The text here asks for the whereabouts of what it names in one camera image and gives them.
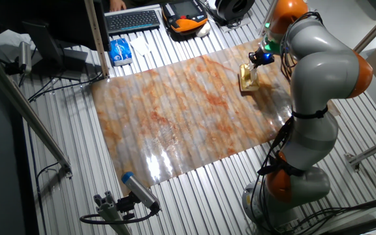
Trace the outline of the person's bare hand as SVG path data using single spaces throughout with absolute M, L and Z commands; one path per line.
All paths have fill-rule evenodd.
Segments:
M 126 10 L 127 6 L 124 0 L 110 0 L 110 12 Z

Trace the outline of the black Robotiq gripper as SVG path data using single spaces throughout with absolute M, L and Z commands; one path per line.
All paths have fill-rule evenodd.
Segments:
M 274 62 L 274 55 L 265 53 L 263 50 L 258 49 L 255 52 L 249 52 L 249 66 L 251 68 L 257 68 L 261 65 L 268 65 Z

